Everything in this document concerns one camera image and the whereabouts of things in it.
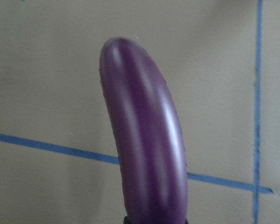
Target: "beige wall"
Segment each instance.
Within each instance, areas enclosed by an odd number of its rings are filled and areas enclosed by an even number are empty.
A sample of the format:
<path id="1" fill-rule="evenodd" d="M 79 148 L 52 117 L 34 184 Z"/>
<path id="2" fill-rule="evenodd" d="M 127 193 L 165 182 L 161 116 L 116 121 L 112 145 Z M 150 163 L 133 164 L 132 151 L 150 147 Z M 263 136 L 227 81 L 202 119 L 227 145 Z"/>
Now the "beige wall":
<path id="1" fill-rule="evenodd" d="M 253 184 L 256 0 L 0 0 L 0 133 L 117 156 L 98 58 L 141 44 L 188 171 Z M 264 0 L 259 224 L 280 224 L 280 0 Z M 250 224 L 252 192 L 189 180 L 191 224 Z M 0 224 L 120 224 L 119 166 L 0 142 Z"/>

